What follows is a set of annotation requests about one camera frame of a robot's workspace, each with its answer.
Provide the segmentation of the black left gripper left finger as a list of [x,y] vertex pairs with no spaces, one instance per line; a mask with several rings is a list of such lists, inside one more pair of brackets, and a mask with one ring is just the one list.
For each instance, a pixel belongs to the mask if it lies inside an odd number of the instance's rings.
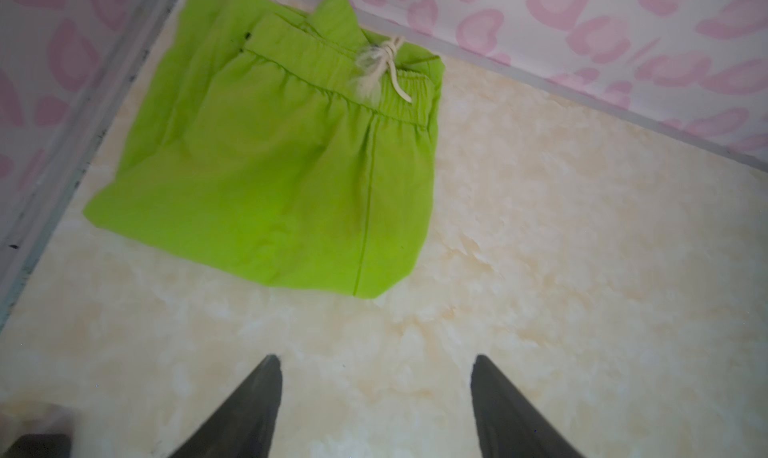
[[170,457],[267,457],[282,388],[280,359],[269,354]]

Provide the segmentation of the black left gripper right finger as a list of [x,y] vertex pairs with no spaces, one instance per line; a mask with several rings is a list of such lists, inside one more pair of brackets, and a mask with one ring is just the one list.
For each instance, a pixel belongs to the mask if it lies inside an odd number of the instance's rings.
[[482,456],[583,457],[486,355],[475,359],[470,390]]

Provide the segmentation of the lime green shorts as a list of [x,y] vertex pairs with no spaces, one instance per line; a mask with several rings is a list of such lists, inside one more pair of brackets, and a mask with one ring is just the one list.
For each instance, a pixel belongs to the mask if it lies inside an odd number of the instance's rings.
[[262,285],[375,298],[428,234],[444,69],[349,0],[186,0],[85,217]]

